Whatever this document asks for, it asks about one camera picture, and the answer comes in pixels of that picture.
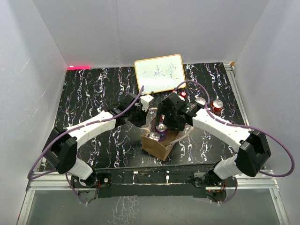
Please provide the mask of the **purple soda can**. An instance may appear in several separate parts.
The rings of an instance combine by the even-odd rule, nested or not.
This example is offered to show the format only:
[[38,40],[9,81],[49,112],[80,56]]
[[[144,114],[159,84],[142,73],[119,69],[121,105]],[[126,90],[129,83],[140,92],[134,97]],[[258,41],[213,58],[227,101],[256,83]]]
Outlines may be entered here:
[[160,134],[157,133],[157,132],[151,132],[151,133],[149,133],[148,138],[149,138],[149,139],[152,139],[152,140],[154,140],[154,141],[159,142],[161,136],[160,136]]
[[162,122],[160,122],[157,126],[155,126],[155,131],[160,134],[160,141],[163,141],[167,136],[168,128]]
[[201,105],[205,105],[205,104],[206,104],[205,99],[202,98],[202,97],[196,98],[196,99],[195,99],[195,102],[197,102],[197,103],[199,103],[199,104],[201,104]]

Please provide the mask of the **red cola can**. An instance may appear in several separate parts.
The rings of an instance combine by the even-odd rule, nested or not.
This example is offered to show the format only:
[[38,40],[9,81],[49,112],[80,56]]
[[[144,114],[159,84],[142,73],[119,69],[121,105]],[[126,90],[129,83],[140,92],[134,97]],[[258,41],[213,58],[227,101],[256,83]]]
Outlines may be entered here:
[[210,105],[210,111],[216,116],[221,115],[223,108],[224,108],[224,104],[220,99],[213,100]]

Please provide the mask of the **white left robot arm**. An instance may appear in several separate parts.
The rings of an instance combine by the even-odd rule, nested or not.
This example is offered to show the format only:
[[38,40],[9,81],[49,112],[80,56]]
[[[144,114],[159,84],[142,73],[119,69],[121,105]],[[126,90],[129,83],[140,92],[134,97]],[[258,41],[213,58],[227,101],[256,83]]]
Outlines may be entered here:
[[139,128],[144,126],[152,100],[151,95],[129,93],[124,100],[91,119],[67,128],[54,127],[44,148],[44,158],[59,174],[71,174],[85,186],[94,186],[97,173],[90,164],[78,158],[78,149],[98,135],[127,122]]

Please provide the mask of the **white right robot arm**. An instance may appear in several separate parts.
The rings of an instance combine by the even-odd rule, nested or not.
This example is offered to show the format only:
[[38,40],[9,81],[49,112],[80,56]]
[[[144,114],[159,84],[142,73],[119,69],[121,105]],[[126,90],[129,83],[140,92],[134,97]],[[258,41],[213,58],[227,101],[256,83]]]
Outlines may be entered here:
[[242,128],[210,113],[206,104],[187,102],[172,92],[157,106],[156,123],[164,116],[168,128],[183,131],[186,124],[200,128],[228,144],[236,155],[216,162],[196,181],[220,186],[225,179],[245,174],[255,177],[271,156],[265,134],[253,128]]

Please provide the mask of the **red capped black bottle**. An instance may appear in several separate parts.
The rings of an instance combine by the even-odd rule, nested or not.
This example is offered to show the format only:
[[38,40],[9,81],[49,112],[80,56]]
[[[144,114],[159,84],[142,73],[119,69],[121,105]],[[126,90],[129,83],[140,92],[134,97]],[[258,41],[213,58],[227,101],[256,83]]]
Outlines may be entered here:
[[186,98],[187,94],[186,94],[186,92],[183,91],[183,92],[180,93],[180,96],[183,97],[183,98]]

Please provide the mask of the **yellow framed whiteboard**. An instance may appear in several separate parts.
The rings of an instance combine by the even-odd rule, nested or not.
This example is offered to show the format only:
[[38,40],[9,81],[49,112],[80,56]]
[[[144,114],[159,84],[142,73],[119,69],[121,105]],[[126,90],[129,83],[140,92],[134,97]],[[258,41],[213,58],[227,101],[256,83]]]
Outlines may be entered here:
[[146,94],[186,87],[180,54],[137,60],[134,68],[138,88]]

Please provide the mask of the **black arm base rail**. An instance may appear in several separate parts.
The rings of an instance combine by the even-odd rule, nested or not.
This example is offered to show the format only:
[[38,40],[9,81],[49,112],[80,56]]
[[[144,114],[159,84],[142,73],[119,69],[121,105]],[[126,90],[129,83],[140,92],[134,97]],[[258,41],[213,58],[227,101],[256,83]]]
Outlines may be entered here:
[[234,188],[232,177],[224,181],[209,176],[212,164],[164,165],[150,167],[101,168],[86,185],[78,177],[71,184],[81,192],[95,191],[98,198],[119,196],[192,196],[205,198],[209,189]]

